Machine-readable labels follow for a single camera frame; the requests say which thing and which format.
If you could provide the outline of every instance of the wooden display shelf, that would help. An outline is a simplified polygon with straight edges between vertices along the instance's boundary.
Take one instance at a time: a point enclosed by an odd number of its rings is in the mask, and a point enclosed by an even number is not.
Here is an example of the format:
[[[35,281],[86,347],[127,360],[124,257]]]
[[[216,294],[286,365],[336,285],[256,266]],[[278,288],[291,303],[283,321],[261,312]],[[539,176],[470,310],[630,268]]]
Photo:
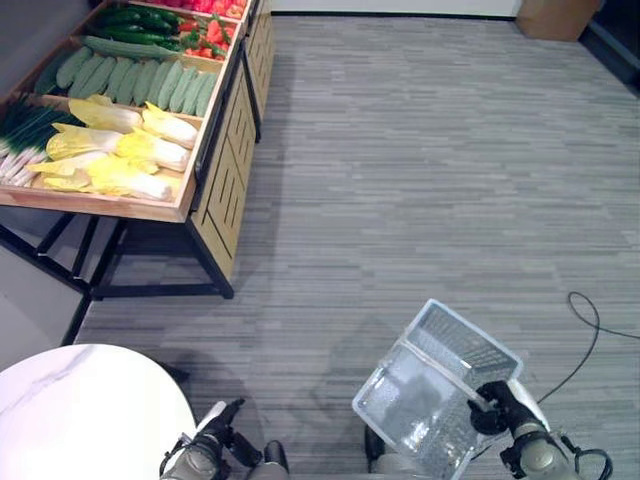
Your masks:
[[[69,36],[12,90],[8,98],[32,92],[42,69],[61,49],[77,47],[77,36],[83,34],[87,23],[108,3],[110,2],[101,3],[78,28],[69,32]],[[200,12],[146,2],[131,3],[163,8],[183,17],[210,18],[210,14]],[[159,202],[42,188],[0,186],[0,204],[68,212],[62,215],[36,247],[2,225],[0,244],[82,294],[81,306],[74,315],[70,332],[77,331],[82,316],[93,299],[150,295],[221,295],[233,298],[230,278],[236,258],[254,145],[259,137],[260,119],[264,115],[274,58],[270,15],[268,0],[249,0],[239,22],[223,18],[224,21],[237,25],[224,62],[177,55],[184,65],[217,72],[218,82],[203,117],[178,114],[178,117],[199,128],[199,132],[185,172],[181,174],[162,170],[158,174],[175,184],[173,200]],[[29,101],[68,110],[69,100],[66,97],[31,94]],[[3,115],[4,105],[5,102],[0,103],[0,117]],[[139,107],[123,107],[141,110]],[[79,254],[73,268],[68,270],[49,258],[47,251],[69,224],[73,213],[92,214],[92,217],[79,249],[79,252],[85,253]],[[95,226],[104,216],[116,217],[116,226],[94,274],[85,280],[79,272],[96,231]],[[144,220],[152,220],[151,223],[156,228],[172,231],[180,240],[178,243],[184,243],[184,247],[191,251],[203,267],[210,282],[125,286],[110,285],[105,281],[107,270],[110,265],[114,265],[115,255],[127,243],[126,232],[130,226],[140,225],[147,232],[150,224]],[[149,232],[148,236],[148,240],[152,241],[154,234]]]
[[[84,31],[85,25],[104,8],[105,4],[98,6],[78,28],[72,36],[65,38],[42,62],[40,62],[11,92],[7,99],[15,98],[25,92],[33,91],[33,85],[42,70],[62,50],[77,48],[80,40],[75,36]],[[211,123],[221,108],[223,92],[229,88],[230,65],[239,62],[238,49],[242,41],[241,28],[236,28],[232,38],[232,44],[224,62],[178,54],[176,58],[185,66],[195,66],[200,71],[208,71],[218,74],[218,81],[209,100],[204,117],[192,117],[178,115],[199,128],[195,146],[191,152],[189,162],[184,173],[170,172],[162,169],[159,175],[168,180],[172,186],[173,199],[171,201],[145,200],[132,197],[116,197],[110,195],[98,195],[89,193],[61,192],[51,189],[38,188],[40,182],[35,180],[32,187],[0,186],[0,205],[19,207],[42,208],[48,210],[60,210],[76,213],[88,213],[96,215],[108,215],[116,217],[129,217],[137,219],[158,220],[162,222],[184,222],[188,217],[189,208],[196,189],[195,168],[201,163],[207,150],[211,137],[216,133],[212,131]],[[68,98],[53,95],[31,95],[31,101],[52,105],[57,109],[68,111]],[[141,110],[137,107],[126,106],[133,110]]]

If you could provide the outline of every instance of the green onion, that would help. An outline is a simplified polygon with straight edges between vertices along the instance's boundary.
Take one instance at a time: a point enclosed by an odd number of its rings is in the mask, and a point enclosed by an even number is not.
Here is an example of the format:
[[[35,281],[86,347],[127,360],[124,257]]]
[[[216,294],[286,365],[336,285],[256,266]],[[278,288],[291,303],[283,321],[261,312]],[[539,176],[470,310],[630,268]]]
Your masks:
[[[45,147],[58,133],[51,126],[56,122],[83,125],[69,113],[28,105],[24,96],[7,105],[0,124],[0,184],[24,186],[35,177],[24,167],[48,160]]]

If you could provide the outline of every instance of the marble tabletop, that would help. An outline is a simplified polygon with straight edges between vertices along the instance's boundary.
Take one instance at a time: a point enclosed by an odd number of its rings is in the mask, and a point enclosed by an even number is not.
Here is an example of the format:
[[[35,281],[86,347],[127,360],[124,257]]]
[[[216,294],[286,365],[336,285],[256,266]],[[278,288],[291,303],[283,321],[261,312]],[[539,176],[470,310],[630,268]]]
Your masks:
[[[195,422],[149,358],[73,345],[0,373],[0,479],[158,480],[164,452]]]

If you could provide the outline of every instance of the white wall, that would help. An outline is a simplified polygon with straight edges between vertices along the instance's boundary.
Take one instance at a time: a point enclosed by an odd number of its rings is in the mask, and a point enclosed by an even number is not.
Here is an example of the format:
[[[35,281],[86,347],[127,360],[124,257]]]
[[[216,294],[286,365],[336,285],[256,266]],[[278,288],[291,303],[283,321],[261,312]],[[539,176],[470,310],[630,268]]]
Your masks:
[[[521,0],[272,0],[274,10],[406,12],[515,17]]]

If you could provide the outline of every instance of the black cable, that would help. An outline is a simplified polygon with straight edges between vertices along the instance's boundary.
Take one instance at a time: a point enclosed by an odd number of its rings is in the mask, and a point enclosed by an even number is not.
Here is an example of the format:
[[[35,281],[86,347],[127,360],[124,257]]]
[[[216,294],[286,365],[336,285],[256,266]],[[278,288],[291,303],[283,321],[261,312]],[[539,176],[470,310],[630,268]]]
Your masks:
[[[600,448],[591,448],[589,450],[582,450],[580,447],[576,447],[569,437],[565,434],[560,435],[560,440],[564,443],[565,447],[569,449],[574,455],[575,471],[580,473],[580,459],[588,455],[595,455],[604,458],[604,468],[598,480],[608,480],[613,475],[613,460],[607,452]]]
[[[584,295],[584,294],[582,294],[580,292],[569,292],[569,295],[567,295],[567,302],[569,304],[569,308],[571,309],[573,314],[576,317],[578,317],[578,319],[580,321],[582,321],[583,323],[586,323],[591,328],[595,328],[596,330],[600,330],[602,332],[610,333],[611,335],[619,335],[621,337],[633,338],[635,340],[640,340],[640,335],[631,335],[630,333],[622,333],[622,332],[618,332],[616,330],[611,330],[611,329],[608,329],[608,328],[601,327],[599,323],[597,325],[591,323],[589,320],[587,320],[586,318],[584,318],[582,315],[580,315],[578,313],[578,311],[576,310],[575,305],[573,304],[573,301],[571,300],[571,297],[573,297],[573,296],[578,296],[578,297],[582,298],[583,300],[585,300],[589,304],[589,306],[592,308],[592,310],[594,311],[594,313],[596,315],[596,318],[599,319],[600,316],[598,314],[598,309],[593,304],[593,302],[589,299],[589,297],[587,297],[586,295]]]
[[[583,300],[585,300],[589,304],[589,306],[591,307],[591,310],[593,310],[595,323],[591,323],[589,320],[584,318],[578,312],[578,310],[576,309],[575,305],[573,304],[573,297],[576,297],[576,296],[582,298]],[[587,297],[583,293],[576,292],[576,291],[569,292],[567,294],[567,305],[569,306],[569,309],[571,310],[571,312],[578,318],[578,320],[580,320],[583,323],[586,323],[591,328],[593,328],[593,338],[591,339],[591,344],[589,345],[589,348],[587,349],[587,352],[585,353],[584,357],[582,357],[582,360],[580,360],[580,363],[578,363],[576,368],[574,368],[573,371],[569,375],[567,375],[564,378],[564,380],[562,380],[558,385],[556,385],[551,390],[549,390],[547,393],[545,393],[540,398],[540,400],[538,400],[538,403],[544,402],[547,398],[549,398],[551,395],[553,395],[558,390],[560,390],[562,387],[564,387],[569,382],[569,380],[571,380],[576,375],[576,373],[578,373],[580,371],[580,369],[584,366],[585,363],[587,363],[587,360],[589,360],[589,357],[593,353],[593,350],[594,350],[594,348],[596,346],[596,343],[598,342],[598,336],[599,336],[601,331],[609,333],[611,335],[619,335],[619,336],[625,337],[625,338],[632,338],[634,340],[640,340],[640,336],[638,336],[638,335],[631,335],[630,333],[622,333],[622,332],[618,332],[616,330],[611,330],[611,329],[608,329],[608,328],[601,327],[600,326],[600,312],[598,311],[598,308],[594,305],[594,303],[591,301],[591,299],[589,297]],[[472,457],[471,461],[473,462],[477,458],[480,458],[491,447],[492,447],[492,445],[489,445],[487,448],[485,448],[484,450],[479,452],[477,455]],[[609,477],[601,477],[601,480],[605,480],[606,478],[609,478]]]

